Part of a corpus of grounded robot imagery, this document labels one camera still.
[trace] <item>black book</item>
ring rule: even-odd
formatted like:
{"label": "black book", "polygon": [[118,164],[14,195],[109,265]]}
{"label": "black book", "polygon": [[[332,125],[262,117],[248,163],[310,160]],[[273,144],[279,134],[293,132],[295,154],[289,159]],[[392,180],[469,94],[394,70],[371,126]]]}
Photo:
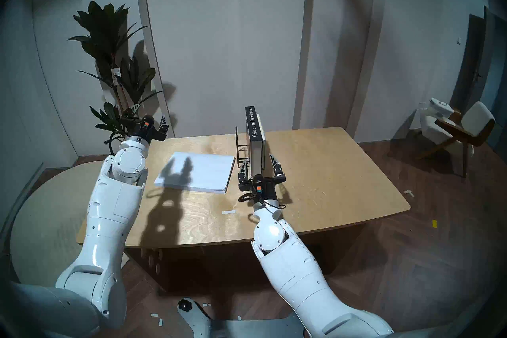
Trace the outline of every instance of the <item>black book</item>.
{"label": "black book", "polygon": [[255,106],[246,106],[245,113],[250,176],[255,176],[256,174],[262,174],[265,167],[266,138],[264,137],[261,119],[255,112]]}

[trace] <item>round platform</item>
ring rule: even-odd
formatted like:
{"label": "round platform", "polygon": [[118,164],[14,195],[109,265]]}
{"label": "round platform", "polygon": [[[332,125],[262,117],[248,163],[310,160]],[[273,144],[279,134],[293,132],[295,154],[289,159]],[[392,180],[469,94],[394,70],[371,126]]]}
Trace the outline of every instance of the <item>round platform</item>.
{"label": "round platform", "polygon": [[102,161],[75,166],[41,185],[19,210],[11,233],[21,283],[54,286],[81,251],[75,241]]}

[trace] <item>white paper stack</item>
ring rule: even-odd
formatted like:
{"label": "white paper stack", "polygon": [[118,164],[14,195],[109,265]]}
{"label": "white paper stack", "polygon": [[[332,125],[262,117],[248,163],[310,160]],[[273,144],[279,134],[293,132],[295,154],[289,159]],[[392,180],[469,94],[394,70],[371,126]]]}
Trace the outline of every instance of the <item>white paper stack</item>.
{"label": "white paper stack", "polygon": [[235,157],[175,152],[155,179],[158,187],[225,193]]}

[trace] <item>table top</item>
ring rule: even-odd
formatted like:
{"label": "table top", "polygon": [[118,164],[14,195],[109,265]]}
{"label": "table top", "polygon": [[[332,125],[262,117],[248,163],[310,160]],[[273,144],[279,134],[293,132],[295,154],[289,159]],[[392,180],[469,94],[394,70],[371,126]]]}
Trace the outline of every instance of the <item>table top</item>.
{"label": "table top", "polygon": [[102,162],[72,167],[46,181],[23,203],[11,232],[11,257],[19,281],[54,286],[79,255],[74,242]]}
{"label": "table top", "polygon": [[[246,144],[246,134],[239,135]],[[282,217],[300,234],[396,214],[410,205],[377,165],[342,128],[266,133],[266,150],[282,165],[287,181],[276,186],[287,207]],[[152,141],[149,175],[127,247],[173,248],[253,238],[253,203],[239,202],[239,169],[234,164],[225,194],[154,185],[175,151],[236,154],[235,135],[197,136]],[[235,213],[223,214],[223,211]],[[86,222],[77,236],[83,242]]]}

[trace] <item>book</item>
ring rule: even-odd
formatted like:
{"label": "book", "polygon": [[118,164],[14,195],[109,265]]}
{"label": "book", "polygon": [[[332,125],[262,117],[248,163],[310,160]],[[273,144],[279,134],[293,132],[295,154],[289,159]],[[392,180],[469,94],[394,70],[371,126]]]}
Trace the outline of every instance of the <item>book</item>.
{"label": "book", "polygon": [[176,151],[155,179],[158,187],[225,193],[235,157]]}
{"label": "book", "polygon": [[266,138],[255,106],[246,106],[246,132],[248,133],[248,157],[250,158],[250,176],[262,174],[266,161]]}

